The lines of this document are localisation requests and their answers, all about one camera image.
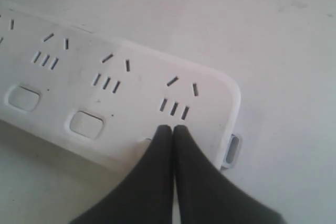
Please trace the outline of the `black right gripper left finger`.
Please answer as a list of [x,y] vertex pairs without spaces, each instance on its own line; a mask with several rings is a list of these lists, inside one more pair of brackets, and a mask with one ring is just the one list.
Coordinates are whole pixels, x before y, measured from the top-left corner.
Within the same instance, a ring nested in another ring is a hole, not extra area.
[[133,170],[72,223],[172,223],[172,147],[171,128],[158,126]]

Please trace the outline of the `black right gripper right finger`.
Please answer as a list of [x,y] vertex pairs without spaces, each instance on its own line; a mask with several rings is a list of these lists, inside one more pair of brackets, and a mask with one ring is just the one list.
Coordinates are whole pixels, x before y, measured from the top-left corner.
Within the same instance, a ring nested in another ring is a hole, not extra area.
[[285,223],[282,215],[224,177],[188,128],[173,131],[174,170],[181,223]]

